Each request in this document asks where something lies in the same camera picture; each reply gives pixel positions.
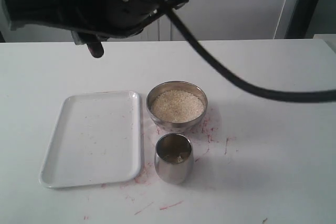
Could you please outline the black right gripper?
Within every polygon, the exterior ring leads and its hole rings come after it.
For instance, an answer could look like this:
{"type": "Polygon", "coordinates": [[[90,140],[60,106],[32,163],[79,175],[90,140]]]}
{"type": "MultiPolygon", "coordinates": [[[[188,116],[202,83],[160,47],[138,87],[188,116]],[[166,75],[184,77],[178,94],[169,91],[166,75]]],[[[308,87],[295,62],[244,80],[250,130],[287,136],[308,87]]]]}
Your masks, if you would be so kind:
{"type": "Polygon", "coordinates": [[[188,0],[2,0],[10,30],[41,25],[71,30],[76,45],[96,44],[105,37],[127,38],[188,0]]]}

